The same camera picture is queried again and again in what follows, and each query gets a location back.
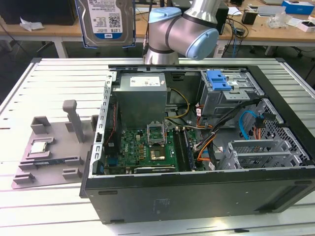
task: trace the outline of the blue cable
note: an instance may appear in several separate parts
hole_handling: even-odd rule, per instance
[[[251,114],[253,117],[255,117],[255,118],[257,118],[258,116],[257,116],[253,111],[244,111],[244,112],[241,114],[240,119],[239,119],[239,121],[238,121],[238,122],[239,122],[239,125],[240,125],[240,130],[241,130],[241,132],[242,132],[244,138],[245,138],[246,140],[249,140],[249,137],[248,137],[247,133],[245,132],[244,126],[243,126],[243,117],[244,117],[244,115],[245,115],[246,113],[250,113],[250,114]]]
[[[233,28],[234,29],[234,33],[235,33],[235,35],[234,35],[234,42],[233,42],[233,44],[234,44],[234,48],[233,48],[233,54],[232,54],[232,57],[234,58],[235,57],[235,49],[236,49],[236,44],[235,44],[235,41],[236,41],[236,29],[235,28]]]

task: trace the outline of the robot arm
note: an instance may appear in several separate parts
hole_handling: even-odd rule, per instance
[[[153,9],[145,64],[178,64],[178,53],[193,60],[207,57],[219,37],[215,27],[220,1],[194,0],[183,15],[175,7]]]

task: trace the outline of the hard drive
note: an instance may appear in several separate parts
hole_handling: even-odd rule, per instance
[[[134,0],[76,0],[86,48],[135,45]]]

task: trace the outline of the metal slotted table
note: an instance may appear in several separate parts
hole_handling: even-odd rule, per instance
[[[184,64],[258,65],[302,122],[315,135],[315,93],[285,62],[275,59],[183,59]],[[223,235],[315,234],[315,192],[279,214],[102,225],[81,183],[12,190],[11,183],[32,132],[34,116],[67,121],[63,101],[76,99],[81,119],[97,115],[109,64],[141,59],[35,59],[0,106],[0,235]]]

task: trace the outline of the workbench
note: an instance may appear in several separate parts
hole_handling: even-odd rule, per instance
[[[241,11],[244,10],[248,4],[264,5],[259,0],[245,0],[239,9]],[[292,16],[299,19],[307,19],[308,17],[306,15]],[[136,16],[136,42],[138,43],[143,43],[147,28],[147,19],[148,14],[139,14]],[[233,16],[233,19],[241,21],[242,15]],[[267,17],[257,16],[254,25],[246,25],[249,29],[249,35],[244,39],[242,45],[315,47],[315,33],[305,33],[292,26],[288,26],[287,29],[270,29],[265,24],[266,20]],[[82,33],[78,20],[72,26],[44,25],[45,29],[33,30],[32,32],[23,29],[19,25],[2,24],[16,40],[54,42],[59,58],[68,57],[64,42],[82,42]],[[228,44],[231,36],[231,27],[226,25],[217,43],[215,58],[222,57],[224,46]],[[0,28],[0,40],[11,40],[2,28]]]
[[[275,59],[206,59],[180,63],[257,65],[315,135],[315,92],[285,62]],[[315,234],[315,192],[283,213],[192,220],[102,225],[81,183],[12,190],[11,183],[32,132],[34,116],[68,121],[66,99],[77,100],[82,120],[99,114],[109,64],[142,64],[142,59],[35,59],[0,106],[0,235],[171,235],[234,234],[292,236]]]

